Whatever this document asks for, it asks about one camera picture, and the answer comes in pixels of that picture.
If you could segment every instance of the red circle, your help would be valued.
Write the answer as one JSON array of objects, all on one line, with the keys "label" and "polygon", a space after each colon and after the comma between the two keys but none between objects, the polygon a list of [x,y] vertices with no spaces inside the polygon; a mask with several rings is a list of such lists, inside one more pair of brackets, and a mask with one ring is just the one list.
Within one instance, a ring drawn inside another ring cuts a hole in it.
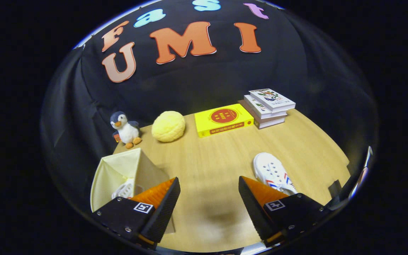
[{"label": "red circle", "polygon": [[229,123],[237,118],[237,112],[231,109],[220,109],[213,112],[210,117],[216,123]]}]

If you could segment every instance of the orange letter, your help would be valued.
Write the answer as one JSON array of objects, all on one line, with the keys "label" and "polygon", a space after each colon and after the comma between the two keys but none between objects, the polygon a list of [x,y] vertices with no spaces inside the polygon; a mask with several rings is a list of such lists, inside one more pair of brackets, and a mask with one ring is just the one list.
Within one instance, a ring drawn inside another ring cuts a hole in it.
[{"label": "orange letter", "polygon": [[107,56],[103,61],[102,65],[105,66],[107,70],[108,77],[112,82],[123,82],[126,79],[129,79],[136,70],[136,62],[135,57],[133,56],[133,50],[131,49],[135,45],[134,42],[130,42],[122,47],[120,47],[119,52],[124,55],[125,63],[127,64],[127,68],[122,73],[118,71],[116,67],[116,63],[114,58],[116,57],[116,53],[111,53]]},{"label": "orange letter", "polygon": [[122,31],[124,30],[123,26],[127,25],[128,21],[124,21],[123,23],[120,23],[117,27],[106,33],[104,36],[102,36],[103,39],[103,49],[102,52],[105,52],[105,50],[108,50],[108,48],[111,47],[111,45],[115,44],[119,40],[119,37],[115,38],[115,35],[120,35],[122,34]]},{"label": "orange letter", "polygon": [[242,36],[241,51],[250,53],[261,52],[261,47],[257,45],[256,36],[254,35],[254,30],[257,28],[256,26],[247,23],[234,23],[234,26],[238,27]]},{"label": "orange letter", "polygon": [[190,23],[182,36],[170,28],[152,32],[150,37],[155,38],[158,47],[157,64],[168,63],[175,59],[175,55],[170,53],[168,47],[171,47],[179,56],[184,58],[191,42],[193,42],[191,55],[200,56],[217,52],[217,49],[210,43],[209,32],[207,31],[209,26],[210,23],[204,21]]}]

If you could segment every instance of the letter m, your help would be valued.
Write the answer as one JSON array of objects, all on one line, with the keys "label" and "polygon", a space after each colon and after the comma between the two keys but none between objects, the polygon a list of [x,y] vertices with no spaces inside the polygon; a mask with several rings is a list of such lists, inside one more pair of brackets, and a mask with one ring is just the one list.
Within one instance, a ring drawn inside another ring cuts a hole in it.
[{"label": "letter m", "polygon": [[205,21],[190,23],[183,35],[177,34],[170,28],[152,32],[150,37],[155,38],[158,47],[157,64],[168,63],[175,59],[175,55],[171,54],[169,47],[183,58],[187,55],[191,43],[193,43],[191,55],[200,56],[217,52],[217,49],[210,43],[209,32],[207,31],[209,26],[210,23]]}]

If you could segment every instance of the white book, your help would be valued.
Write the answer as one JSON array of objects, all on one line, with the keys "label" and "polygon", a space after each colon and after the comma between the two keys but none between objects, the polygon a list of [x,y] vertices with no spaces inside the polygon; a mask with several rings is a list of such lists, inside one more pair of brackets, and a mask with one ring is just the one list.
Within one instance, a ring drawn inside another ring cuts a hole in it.
[{"label": "white book", "polygon": [[263,129],[263,128],[268,127],[268,126],[273,126],[273,125],[276,125],[276,124],[279,124],[279,123],[283,123],[285,121],[285,119],[286,118],[284,117],[284,118],[279,118],[279,119],[275,119],[275,120],[272,120],[272,121],[266,121],[264,123],[258,123],[256,120],[254,120],[254,125],[257,126],[258,129]]},{"label": "white book", "polygon": [[245,102],[253,109],[260,119],[285,115],[286,111],[272,112],[251,95],[244,96]]},{"label": "white book", "polygon": [[250,90],[250,95],[272,112],[295,108],[295,102],[271,89]]}]

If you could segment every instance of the black background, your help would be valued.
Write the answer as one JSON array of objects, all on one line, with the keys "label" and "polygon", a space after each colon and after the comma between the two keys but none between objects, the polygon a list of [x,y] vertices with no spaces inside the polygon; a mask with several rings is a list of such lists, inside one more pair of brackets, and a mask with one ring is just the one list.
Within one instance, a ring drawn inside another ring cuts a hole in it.
[{"label": "black background", "polygon": [[[408,253],[408,2],[274,1],[329,34],[366,74],[380,147],[366,187],[285,254]],[[0,4],[0,250],[135,254],[88,223],[44,167],[39,114],[47,83],[87,34],[139,1]]]}]

